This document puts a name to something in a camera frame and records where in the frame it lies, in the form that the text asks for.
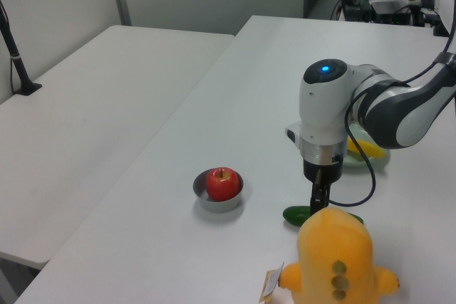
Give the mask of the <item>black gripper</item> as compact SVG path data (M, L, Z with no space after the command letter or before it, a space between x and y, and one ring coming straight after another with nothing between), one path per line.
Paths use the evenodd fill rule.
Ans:
M331 184L341 178L343 158L337 156L330 165L317 165L304 160L304 176L312 182L310 215L328 206Z

